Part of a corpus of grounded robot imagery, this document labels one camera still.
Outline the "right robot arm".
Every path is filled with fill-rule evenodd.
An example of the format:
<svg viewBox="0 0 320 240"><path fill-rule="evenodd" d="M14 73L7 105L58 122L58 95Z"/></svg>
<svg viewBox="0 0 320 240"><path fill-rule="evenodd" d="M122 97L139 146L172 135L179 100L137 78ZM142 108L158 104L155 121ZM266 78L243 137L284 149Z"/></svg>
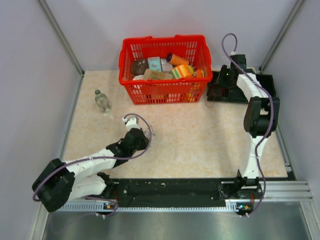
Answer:
<svg viewBox="0 0 320 240"><path fill-rule="evenodd" d="M230 65L223 65L215 84L224 89L238 87L248 101L243 119L243 128L248 133L248 145L242 166L233 185L233 192L239 198L245 198L252 189L259 187L261 176L260 161L264 147L277 128L280 100L272 96L250 69L247 69L246 56L232 52L228 56Z"/></svg>

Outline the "brown cardboard box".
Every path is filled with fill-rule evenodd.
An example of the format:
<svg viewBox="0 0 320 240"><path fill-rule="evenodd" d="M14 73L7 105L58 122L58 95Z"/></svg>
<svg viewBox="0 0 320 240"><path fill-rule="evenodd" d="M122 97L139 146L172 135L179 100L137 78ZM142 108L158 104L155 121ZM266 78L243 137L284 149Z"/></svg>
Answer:
<svg viewBox="0 0 320 240"><path fill-rule="evenodd" d="M172 80L173 75L162 71L146 69L143 75L143 80Z"/></svg>

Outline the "clear plastic bottle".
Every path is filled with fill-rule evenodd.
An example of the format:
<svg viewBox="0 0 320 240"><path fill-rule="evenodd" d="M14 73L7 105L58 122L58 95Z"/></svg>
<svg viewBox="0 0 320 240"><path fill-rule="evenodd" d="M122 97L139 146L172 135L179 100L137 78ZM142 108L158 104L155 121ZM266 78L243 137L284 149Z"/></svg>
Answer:
<svg viewBox="0 0 320 240"><path fill-rule="evenodd" d="M94 93L95 93L95 102L98 108L104 113L110 112L111 105L108 97L104 93L102 93L99 89L95 90Z"/></svg>

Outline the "orange cylindrical can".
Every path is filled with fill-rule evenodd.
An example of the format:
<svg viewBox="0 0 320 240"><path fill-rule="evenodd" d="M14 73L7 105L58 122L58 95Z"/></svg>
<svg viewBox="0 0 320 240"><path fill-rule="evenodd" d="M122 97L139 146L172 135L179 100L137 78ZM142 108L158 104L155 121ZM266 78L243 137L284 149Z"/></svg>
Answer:
<svg viewBox="0 0 320 240"><path fill-rule="evenodd" d="M184 59L173 53L169 53L167 55L166 61L173 66L189 65L189 61L187 59Z"/></svg>

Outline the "red plastic shopping basket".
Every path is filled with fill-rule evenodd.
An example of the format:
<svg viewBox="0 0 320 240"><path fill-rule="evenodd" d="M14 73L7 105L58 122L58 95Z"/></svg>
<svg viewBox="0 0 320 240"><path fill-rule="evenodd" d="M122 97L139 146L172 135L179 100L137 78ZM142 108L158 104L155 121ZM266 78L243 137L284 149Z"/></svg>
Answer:
<svg viewBox="0 0 320 240"><path fill-rule="evenodd" d="M213 78L203 35L126 38L118 67L136 105L198 102Z"/></svg>

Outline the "black three-compartment bin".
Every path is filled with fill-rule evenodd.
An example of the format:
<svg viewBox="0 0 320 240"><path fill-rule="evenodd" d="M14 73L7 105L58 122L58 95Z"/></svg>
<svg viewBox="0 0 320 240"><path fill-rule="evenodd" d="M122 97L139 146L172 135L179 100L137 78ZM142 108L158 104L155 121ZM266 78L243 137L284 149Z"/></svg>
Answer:
<svg viewBox="0 0 320 240"><path fill-rule="evenodd" d="M220 87L216 85L216 80L218 78L219 71L213 71L212 74L212 80L207 84L207 101L239 104L248 103L243 91L237 85L233 88ZM272 75L257 74L256 79L260 83L260 85L269 92L269 94L272 97L275 97L277 95Z"/></svg>

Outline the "white grey small box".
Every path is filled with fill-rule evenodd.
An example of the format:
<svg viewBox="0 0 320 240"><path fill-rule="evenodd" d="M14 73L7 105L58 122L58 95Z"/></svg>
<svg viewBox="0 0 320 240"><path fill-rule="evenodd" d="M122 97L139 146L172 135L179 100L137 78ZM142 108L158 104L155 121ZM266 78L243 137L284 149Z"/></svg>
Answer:
<svg viewBox="0 0 320 240"><path fill-rule="evenodd" d="M163 73L170 73L174 68L173 65L167 62L165 58L161 58L160 63L161 63L161 71Z"/></svg>

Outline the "teal small box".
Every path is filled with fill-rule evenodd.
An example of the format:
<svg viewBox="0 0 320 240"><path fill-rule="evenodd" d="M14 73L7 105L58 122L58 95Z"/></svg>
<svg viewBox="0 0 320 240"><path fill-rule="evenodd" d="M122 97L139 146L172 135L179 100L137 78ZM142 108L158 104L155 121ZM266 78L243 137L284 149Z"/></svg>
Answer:
<svg viewBox="0 0 320 240"><path fill-rule="evenodd" d="M161 58L159 56L148 57L147 61L148 61L148 68L150 70L154 70L158 72L162 71Z"/></svg>

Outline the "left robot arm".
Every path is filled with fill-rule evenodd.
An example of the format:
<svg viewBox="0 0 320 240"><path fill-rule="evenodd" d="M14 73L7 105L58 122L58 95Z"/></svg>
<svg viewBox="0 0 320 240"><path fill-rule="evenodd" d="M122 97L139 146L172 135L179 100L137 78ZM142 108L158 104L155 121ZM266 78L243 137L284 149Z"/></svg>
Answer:
<svg viewBox="0 0 320 240"><path fill-rule="evenodd" d="M52 213L74 199L91 195L109 198L113 182L103 171L136 158L136 152L143 154L150 143L142 129L132 128L119 141L85 158L66 162L53 159L33 183L33 199Z"/></svg>

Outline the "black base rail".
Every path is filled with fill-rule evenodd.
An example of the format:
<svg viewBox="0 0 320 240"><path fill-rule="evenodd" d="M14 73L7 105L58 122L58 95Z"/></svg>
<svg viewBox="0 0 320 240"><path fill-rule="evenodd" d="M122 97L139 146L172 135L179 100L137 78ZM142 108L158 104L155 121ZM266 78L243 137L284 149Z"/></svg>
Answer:
<svg viewBox="0 0 320 240"><path fill-rule="evenodd" d="M226 200L253 204L263 193L239 189L236 178L122 178L111 179L100 197L120 207L221 207Z"/></svg>

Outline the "striped yellow green sponge pack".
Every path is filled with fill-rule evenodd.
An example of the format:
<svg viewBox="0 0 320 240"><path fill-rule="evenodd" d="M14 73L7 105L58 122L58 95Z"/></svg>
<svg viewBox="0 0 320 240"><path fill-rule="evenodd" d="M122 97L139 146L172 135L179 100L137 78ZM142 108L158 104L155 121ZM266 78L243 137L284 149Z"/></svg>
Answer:
<svg viewBox="0 0 320 240"><path fill-rule="evenodd" d="M186 79L194 75L195 69L190 65L181 64L174 67L170 72L175 79Z"/></svg>

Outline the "brown round bag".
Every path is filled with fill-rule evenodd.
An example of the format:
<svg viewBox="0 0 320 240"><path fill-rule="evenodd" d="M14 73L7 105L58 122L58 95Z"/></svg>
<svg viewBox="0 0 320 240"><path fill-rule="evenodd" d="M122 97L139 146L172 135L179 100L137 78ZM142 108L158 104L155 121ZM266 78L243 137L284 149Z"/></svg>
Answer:
<svg viewBox="0 0 320 240"><path fill-rule="evenodd" d="M146 58L136 59L130 67L130 71L134 76L144 75L147 69L149 69L149 63Z"/></svg>

